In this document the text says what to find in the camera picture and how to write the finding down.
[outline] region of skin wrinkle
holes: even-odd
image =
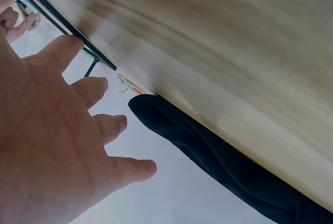
[[[81,166],[83,168],[83,171],[85,171],[85,175],[88,179],[88,184],[90,185],[90,195],[94,195],[95,193],[95,187],[94,187],[94,182],[93,182],[93,178],[91,176],[91,170],[89,169],[89,166],[84,162],[85,160],[82,158],[82,153],[77,145],[77,138],[76,138],[76,135],[75,133],[73,132],[72,128],[69,126],[69,124],[67,123],[67,120],[65,119],[65,117],[63,116],[62,114],[62,111],[61,111],[61,107],[59,107],[60,105],[60,100],[61,98],[57,101],[57,106],[58,106],[58,111],[59,111],[59,115],[60,117],[62,118],[63,122],[65,123],[65,125],[67,126],[67,129],[70,131],[71,133],[71,136],[73,137],[72,140],[72,143],[74,145],[74,148],[75,148],[75,151],[76,151],[76,155],[78,156],[79,160],[80,160],[80,163],[81,163]]]

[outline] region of light wood surface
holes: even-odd
[[[149,88],[333,210],[332,0],[50,0]]]

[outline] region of fingernail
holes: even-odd
[[[124,130],[126,130],[126,128],[127,128],[127,117],[124,115],[117,115],[114,117],[117,118],[117,120],[119,121],[120,133],[123,133]]]
[[[147,171],[151,174],[154,175],[157,172],[157,165],[154,161],[152,160],[142,160],[145,162],[145,166],[147,168]]]
[[[106,77],[102,77],[102,79],[103,79],[105,91],[107,91],[109,88],[109,82]]]

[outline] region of fingers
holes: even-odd
[[[108,81],[104,77],[85,77],[71,85],[84,100],[88,109],[102,99],[108,89]]]
[[[123,115],[100,114],[94,116],[94,119],[99,126],[104,145],[115,140],[127,128],[127,118]]]
[[[7,30],[10,30],[14,28],[18,18],[19,18],[19,13],[14,11],[12,7],[8,7],[0,15],[0,22],[4,22],[4,25],[2,25],[2,27],[5,27]]]
[[[0,0],[0,14],[2,14],[8,7],[15,3],[17,0]]]
[[[74,35],[63,35],[48,44],[40,54],[47,54],[47,61],[54,67],[57,63],[63,72],[78,52],[84,47],[83,41]]]
[[[6,34],[8,42],[13,42],[21,37],[37,19],[37,14],[30,14],[23,22],[16,28],[10,29]]]
[[[110,157],[114,168],[115,185],[113,190],[121,189],[131,183],[148,180],[156,171],[156,163],[152,160],[137,160],[124,157]]]

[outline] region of metal hook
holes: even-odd
[[[122,82],[121,85],[119,86],[119,91],[120,91],[121,93],[125,93],[126,91],[129,90],[129,88],[131,87],[131,85],[130,85],[130,83],[128,82],[128,80],[124,78],[123,75],[117,74],[117,76],[118,76],[119,80]]]

